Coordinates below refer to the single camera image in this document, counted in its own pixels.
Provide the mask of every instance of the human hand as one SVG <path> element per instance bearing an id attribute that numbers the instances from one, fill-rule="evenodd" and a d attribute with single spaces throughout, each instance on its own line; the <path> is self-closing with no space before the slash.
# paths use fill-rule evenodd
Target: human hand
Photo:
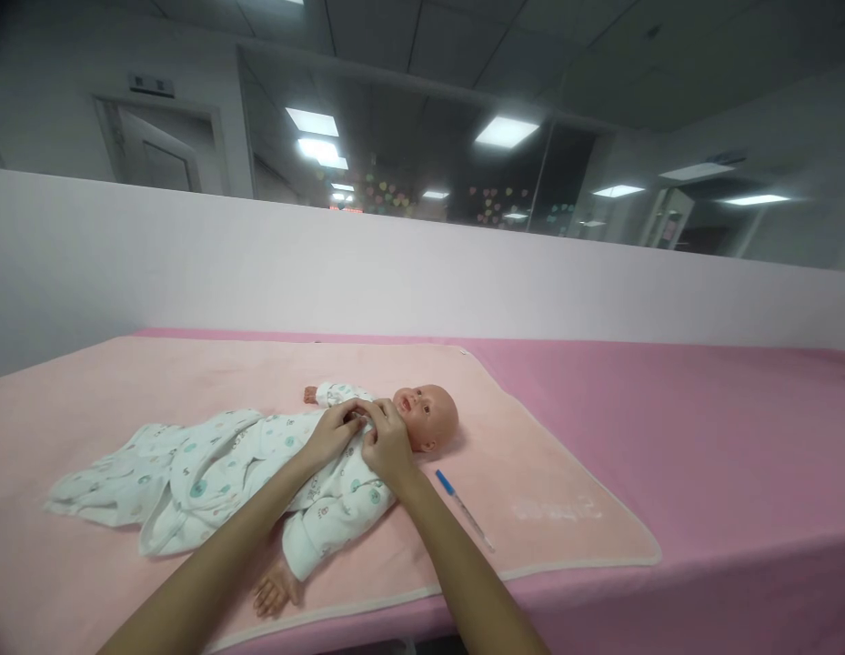
<path id="1" fill-rule="evenodd" d="M 327 409 L 319 420 L 309 441 L 297 454 L 316 468 L 324 467 L 339 455 L 355 434 L 367 423 L 363 416 L 353 416 L 353 412 L 366 412 L 360 398 L 352 398 L 344 403 Z"/>
<path id="2" fill-rule="evenodd" d="M 375 426 L 365 435 L 361 457 L 390 489 L 395 490 L 402 480 L 409 479 L 418 471 L 407 436 L 407 426 L 391 400 L 384 398 L 373 403 L 365 400 L 359 402 Z"/>
<path id="3" fill-rule="evenodd" d="M 259 617 L 276 616 L 290 600 L 292 605 L 301 601 L 301 583 L 288 567 L 285 555 L 280 553 L 279 559 L 258 581 L 252 593 L 256 597 L 252 608 Z"/>

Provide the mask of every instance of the white patterned sleepsuit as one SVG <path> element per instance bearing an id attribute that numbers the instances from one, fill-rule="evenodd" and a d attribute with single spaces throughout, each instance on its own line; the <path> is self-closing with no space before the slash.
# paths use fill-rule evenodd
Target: white patterned sleepsuit
<path id="1" fill-rule="evenodd" d="M 364 389 L 325 383 L 321 408 Z M 200 546 L 307 443 L 325 413 L 263 417 L 252 409 L 223 412 L 190 426 L 143 426 L 120 450 L 59 480 L 45 508 L 110 527 L 142 524 L 141 555 Z M 295 495 L 283 529 L 289 568 L 305 579 L 324 558 L 364 534 L 393 496 L 361 458 L 359 431 L 340 457 Z"/>

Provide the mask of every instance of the door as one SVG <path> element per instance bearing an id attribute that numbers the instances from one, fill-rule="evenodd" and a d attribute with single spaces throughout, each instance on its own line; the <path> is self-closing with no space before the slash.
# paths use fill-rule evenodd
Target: door
<path id="1" fill-rule="evenodd" d="M 117 181 L 201 193 L 193 148 L 117 103 L 103 102 L 100 109 Z"/>
<path id="2" fill-rule="evenodd" d="M 678 188 L 659 191 L 639 245 L 673 250 L 694 206 L 695 201 Z"/>

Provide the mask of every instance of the white wall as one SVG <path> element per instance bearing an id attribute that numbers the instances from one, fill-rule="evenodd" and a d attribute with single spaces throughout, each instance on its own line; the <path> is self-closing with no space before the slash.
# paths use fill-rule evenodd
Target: white wall
<path id="1" fill-rule="evenodd" d="M 794 202 L 770 206 L 744 255 L 845 268 L 845 65 L 664 135 L 654 172 L 746 148 L 730 175 Z"/>
<path id="2" fill-rule="evenodd" d="M 844 348 L 844 307 L 840 272 L 0 170 L 0 375 L 145 327 Z"/>
<path id="3" fill-rule="evenodd" d="M 84 2 L 25 0 L 1 26 L 6 167 L 113 181 L 92 94 L 126 93 L 132 71 L 172 80 L 178 102 L 217 108 L 227 193 L 252 197 L 236 39 Z"/>
<path id="4" fill-rule="evenodd" d="M 155 107 L 125 105 L 135 116 L 167 132 L 195 151 L 197 172 L 201 178 L 201 191 L 223 196 L 221 155 L 216 151 L 216 141 L 209 121 L 176 111 Z"/>

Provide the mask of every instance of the pink mattress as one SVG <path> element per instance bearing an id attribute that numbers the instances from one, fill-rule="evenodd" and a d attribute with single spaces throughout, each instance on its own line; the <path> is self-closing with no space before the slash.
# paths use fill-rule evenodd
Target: pink mattress
<path id="1" fill-rule="evenodd" d="M 147 330 L 442 343 L 474 353 L 652 530 L 651 569 L 508 585 L 553 652 L 845 652 L 845 353 L 573 341 Z M 224 652 L 314 653 L 453 631 L 443 599 Z"/>

